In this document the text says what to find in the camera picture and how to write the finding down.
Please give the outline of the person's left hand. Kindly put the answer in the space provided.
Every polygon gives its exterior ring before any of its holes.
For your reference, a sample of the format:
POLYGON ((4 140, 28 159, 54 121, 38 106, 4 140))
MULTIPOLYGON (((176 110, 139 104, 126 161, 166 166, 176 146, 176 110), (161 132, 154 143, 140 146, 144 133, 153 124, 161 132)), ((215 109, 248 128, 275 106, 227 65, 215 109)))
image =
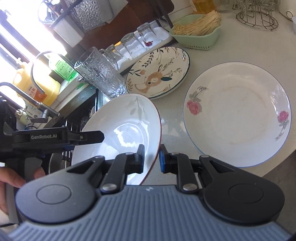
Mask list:
POLYGON ((6 204, 6 190, 5 184, 9 184, 16 188, 21 188, 25 185, 26 181, 19 174, 17 174, 13 169, 7 167, 1 167, 1 210, 8 214, 8 208, 6 204))

